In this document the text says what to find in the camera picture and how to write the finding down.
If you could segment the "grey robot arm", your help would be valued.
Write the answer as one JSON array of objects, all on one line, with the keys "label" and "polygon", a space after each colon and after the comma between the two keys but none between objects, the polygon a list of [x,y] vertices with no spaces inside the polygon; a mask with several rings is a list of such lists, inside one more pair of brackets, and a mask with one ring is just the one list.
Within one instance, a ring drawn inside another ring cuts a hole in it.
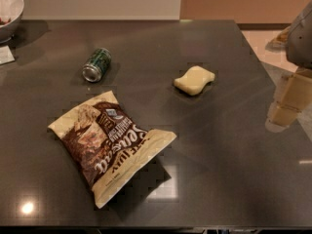
[{"label": "grey robot arm", "polygon": [[291,125],[312,102],[312,2],[295,18],[284,39],[287,61],[297,70],[281,77],[268,111],[267,123],[277,131]]}]

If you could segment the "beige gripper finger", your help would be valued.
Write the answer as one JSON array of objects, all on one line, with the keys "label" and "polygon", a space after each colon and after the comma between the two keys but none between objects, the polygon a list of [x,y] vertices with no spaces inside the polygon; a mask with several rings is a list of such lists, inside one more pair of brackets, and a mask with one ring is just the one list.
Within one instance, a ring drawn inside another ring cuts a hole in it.
[{"label": "beige gripper finger", "polygon": [[288,127],[312,102],[312,69],[300,67],[295,73],[284,74],[269,108],[269,122]]}]

